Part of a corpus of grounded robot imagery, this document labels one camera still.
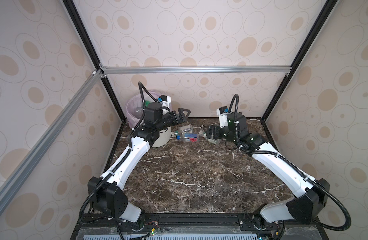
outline brown marble surface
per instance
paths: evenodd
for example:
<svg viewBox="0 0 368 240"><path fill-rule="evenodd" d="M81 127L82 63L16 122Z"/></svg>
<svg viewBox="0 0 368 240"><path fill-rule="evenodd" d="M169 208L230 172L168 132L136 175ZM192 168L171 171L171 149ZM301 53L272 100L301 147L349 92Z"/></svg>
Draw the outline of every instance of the brown marble surface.
<svg viewBox="0 0 368 240"><path fill-rule="evenodd" d="M203 126L218 123L216 118L188 121L195 133ZM265 136L258 120L247 122L250 132ZM112 163L124 151L129 132L126 124ZM292 196L267 167L241 151L228 150L224 142L216 146L202 137L198 143L171 138L141 158L123 191L130 202L148 213L231 213L242 212L241 205L253 212L263 203Z"/></svg>

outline clear plastic bottle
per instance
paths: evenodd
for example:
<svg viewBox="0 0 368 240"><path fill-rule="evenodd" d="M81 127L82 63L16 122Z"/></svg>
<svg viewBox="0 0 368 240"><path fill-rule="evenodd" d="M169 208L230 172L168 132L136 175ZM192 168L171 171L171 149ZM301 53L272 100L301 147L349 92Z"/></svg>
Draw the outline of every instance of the clear plastic bottle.
<svg viewBox="0 0 368 240"><path fill-rule="evenodd" d="M203 130L200 130L199 131L199 136L204 137L208 142L211 142L211 143L213 143L215 145L218 145L221 142L221 139L215 140L215 139L213 139L213 136L212 136L212 138L207 138L207 135L206 135L206 133Z"/></svg>
<svg viewBox="0 0 368 240"><path fill-rule="evenodd" d="M200 140L197 133L184 133L183 135L177 135L176 139L184 142L199 142Z"/></svg>
<svg viewBox="0 0 368 240"><path fill-rule="evenodd" d="M186 126L179 127L176 131L171 132L172 137L176 137L177 135L183 135L184 133L193 133L193 127L191 124Z"/></svg>

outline beige polka dot wallpaper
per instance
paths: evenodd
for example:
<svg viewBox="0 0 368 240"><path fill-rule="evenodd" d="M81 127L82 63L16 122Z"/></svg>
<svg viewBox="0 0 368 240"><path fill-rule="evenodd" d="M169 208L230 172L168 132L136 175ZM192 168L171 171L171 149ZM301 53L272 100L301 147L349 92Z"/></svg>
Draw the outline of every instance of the beige polka dot wallpaper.
<svg viewBox="0 0 368 240"><path fill-rule="evenodd" d="M75 1L105 66L290 65L325 1ZM125 108L134 83L170 95L192 117L241 95L247 117L261 117L284 73L125 74L110 76Z"/></svg>
<svg viewBox="0 0 368 240"><path fill-rule="evenodd" d="M216 109L229 106L239 94L239 111L246 117L261 117L273 98L284 73L224 74L109 74L121 107L139 95L138 81L147 89L171 97L172 110L186 108L190 117L217 117Z"/></svg>
<svg viewBox="0 0 368 240"><path fill-rule="evenodd" d="M0 187L92 71L58 0L0 1ZM0 239L69 239L118 128L97 83L0 217Z"/></svg>
<svg viewBox="0 0 368 240"><path fill-rule="evenodd" d="M100 176L119 129L101 83L87 95L0 217L0 239L69 239L87 183ZM17 149L9 159L23 156ZM9 174L0 165L0 174Z"/></svg>
<svg viewBox="0 0 368 240"><path fill-rule="evenodd" d="M324 0L75 0L105 66L289 65Z"/></svg>
<svg viewBox="0 0 368 240"><path fill-rule="evenodd" d="M280 151L325 178L352 226L331 240L368 240L368 0L344 0L303 60L267 125ZM322 222L344 223L329 201Z"/></svg>

